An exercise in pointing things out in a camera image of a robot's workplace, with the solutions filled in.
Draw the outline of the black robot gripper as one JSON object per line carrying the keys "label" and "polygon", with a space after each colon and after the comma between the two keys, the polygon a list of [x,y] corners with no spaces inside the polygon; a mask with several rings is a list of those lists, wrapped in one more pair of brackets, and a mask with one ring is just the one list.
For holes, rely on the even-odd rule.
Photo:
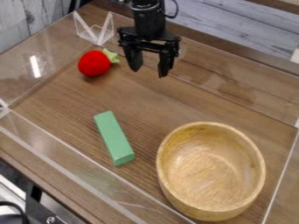
{"label": "black robot gripper", "polygon": [[131,3],[129,9],[135,24],[116,29],[127,63],[136,72],[144,63],[141,51],[157,53],[157,72],[163,78],[173,68],[180,51],[181,38],[165,29],[165,19],[175,18],[179,9],[172,15],[165,13],[163,3]]}

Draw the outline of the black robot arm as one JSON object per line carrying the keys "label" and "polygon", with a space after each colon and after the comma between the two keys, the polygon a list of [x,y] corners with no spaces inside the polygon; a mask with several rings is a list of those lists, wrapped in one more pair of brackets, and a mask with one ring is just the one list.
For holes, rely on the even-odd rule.
{"label": "black robot arm", "polygon": [[165,19],[176,18],[179,10],[167,15],[164,0],[131,0],[129,9],[135,25],[116,29],[127,63],[136,72],[144,64],[143,52],[157,53],[157,73],[163,78],[173,68],[173,60],[180,53],[181,37],[165,29]]}

